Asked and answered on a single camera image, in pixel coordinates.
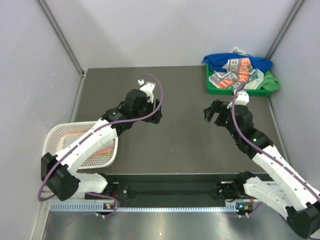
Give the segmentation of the colourful rabbit print towel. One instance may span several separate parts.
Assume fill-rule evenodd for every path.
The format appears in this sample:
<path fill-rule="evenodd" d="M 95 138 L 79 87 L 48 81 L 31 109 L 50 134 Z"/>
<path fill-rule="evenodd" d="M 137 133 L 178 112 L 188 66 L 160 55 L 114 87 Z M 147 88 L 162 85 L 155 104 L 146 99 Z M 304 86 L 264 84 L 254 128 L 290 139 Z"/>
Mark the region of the colourful rabbit print towel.
<path fill-rule="evenodd" d="M 254 68 L 248 57 L 229 59 L 222 68 L 226 72 L 215 71 L 208 78 L 218 89 L 235 89 L 245 83 L 245 90 L 256 90 L 264 80 L 264 73 Z"/>

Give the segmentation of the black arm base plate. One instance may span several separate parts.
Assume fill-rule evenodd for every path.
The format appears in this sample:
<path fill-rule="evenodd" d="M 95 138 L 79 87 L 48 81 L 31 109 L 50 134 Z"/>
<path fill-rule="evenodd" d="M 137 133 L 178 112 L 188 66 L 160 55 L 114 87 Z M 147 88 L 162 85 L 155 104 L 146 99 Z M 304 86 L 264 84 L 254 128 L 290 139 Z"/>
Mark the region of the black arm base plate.
<path fill-rule="evenodd" d="M 137 197 L 183 197 L 205 196 L 213 200 L 235 200 L 245 198 L 240 186 L 222 182 L 111 182 L 101 193 L 117 200 Z"/>

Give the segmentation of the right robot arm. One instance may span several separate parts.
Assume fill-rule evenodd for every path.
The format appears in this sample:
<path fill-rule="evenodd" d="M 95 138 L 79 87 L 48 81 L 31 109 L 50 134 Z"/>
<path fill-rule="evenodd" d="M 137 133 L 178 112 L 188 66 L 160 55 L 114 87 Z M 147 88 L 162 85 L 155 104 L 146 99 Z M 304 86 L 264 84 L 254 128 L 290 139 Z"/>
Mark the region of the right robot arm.
<path fill-rule="evenodd" d="M 320 232 L 320 192 L 308 184 L 290 166 L 277 147 L 262 131 L 255 128 L 253 114 L 245 105 L 214 100 L 204 109 L 204 119 L 225 127 L 241 152 L 265 170 L 277 184 L 268 185 L 248 171 L 233 180 L 233 192 L 239 198 L 254 197 L 283 217 L 301 238 Z"/>

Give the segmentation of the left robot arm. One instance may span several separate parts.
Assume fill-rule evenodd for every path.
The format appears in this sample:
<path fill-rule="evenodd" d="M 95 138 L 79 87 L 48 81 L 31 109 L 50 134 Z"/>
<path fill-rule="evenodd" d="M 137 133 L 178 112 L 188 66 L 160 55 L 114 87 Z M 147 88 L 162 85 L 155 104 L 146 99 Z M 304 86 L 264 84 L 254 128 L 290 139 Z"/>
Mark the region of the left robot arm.
<path fill-rule="evenodd" d="M 80 138 L 66 148 L 41 158 L 42 186 L 48 187 L 60 201 L 76 193 L 98 194 L 109 198 L 114 191 L 111 183 L 99 173 L 77 173 L 79 167 L 107 142 L 129 130 L 134 122 L 158 124 L 162 118 L 162 99 L 152 100 L 146 92 L 133 89 L 117 107 L 107 110 Z"/>

